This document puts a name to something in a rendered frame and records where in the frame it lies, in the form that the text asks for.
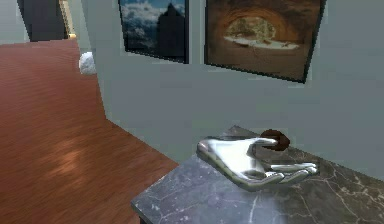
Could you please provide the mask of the dark doorway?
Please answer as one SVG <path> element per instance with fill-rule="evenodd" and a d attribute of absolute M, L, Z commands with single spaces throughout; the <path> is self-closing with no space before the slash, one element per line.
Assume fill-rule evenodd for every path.
<path fill-rule="evenodd" d="M 67 39 L 59 0 L 17 0 L 31 42 Z"/>

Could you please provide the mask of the framed cloudy sky picture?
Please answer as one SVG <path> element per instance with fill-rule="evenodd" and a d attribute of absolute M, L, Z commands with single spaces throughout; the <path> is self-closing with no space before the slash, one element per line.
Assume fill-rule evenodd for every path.
<path fill-rule="evenodd" d="M 124 49 L 189 62 L 189 0 L 118 0 Z"/>

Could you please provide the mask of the white round lump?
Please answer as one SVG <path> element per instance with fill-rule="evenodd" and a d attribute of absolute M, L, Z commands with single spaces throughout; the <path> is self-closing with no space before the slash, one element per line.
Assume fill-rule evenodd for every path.
<path fill-rule="evenodd" d="M 80 73 L 84 75 L 92 75 L 96 73 L 94 58 L 91 52 L 85 52 L 80 56 L 79 70 Z"/>

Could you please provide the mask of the dark brown round object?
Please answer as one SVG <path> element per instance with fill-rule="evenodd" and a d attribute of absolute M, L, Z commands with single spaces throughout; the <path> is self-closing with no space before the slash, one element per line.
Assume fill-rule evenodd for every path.
<path fill-rule="evenodd" d="M 271 138 L 277 141 L 274 146 L 267 146 L 267 149 L 274 151 L 284 151 L 290 145 L 290 139 L 279 130 L 268 129 L 261 133 L 263 138 Z"/>

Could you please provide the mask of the silver hand sculpture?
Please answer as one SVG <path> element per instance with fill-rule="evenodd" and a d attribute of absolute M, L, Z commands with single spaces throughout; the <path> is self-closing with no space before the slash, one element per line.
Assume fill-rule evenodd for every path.
<path fill-rule="evenodd" d="M 272 138 L 208 137 L 198 142 L 196 154 L 250 192 L 297 184 L 319 173 L 315 163 L 272 164 L 255 154 L 257 147 L 277 145 Z"/>

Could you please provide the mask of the dark marble table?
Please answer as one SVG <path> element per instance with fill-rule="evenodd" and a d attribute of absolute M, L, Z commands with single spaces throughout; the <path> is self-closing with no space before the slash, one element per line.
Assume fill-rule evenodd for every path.
<path fill-rule="evenodd" d="M 259 151 L 271 163 L 314 162 L 319 174 L 248 192 L 197 156 L 131 201 L 140 224 L 384 224 L 384 182 L 296 148 Z"/>

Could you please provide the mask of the framed brown cave picture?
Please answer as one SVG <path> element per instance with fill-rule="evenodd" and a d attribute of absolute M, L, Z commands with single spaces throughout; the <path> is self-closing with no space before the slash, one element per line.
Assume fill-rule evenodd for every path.
<path fill-rule="evenodd" d="M 206 0 L 204 63 L 304 83 L 327 0 Z"/>

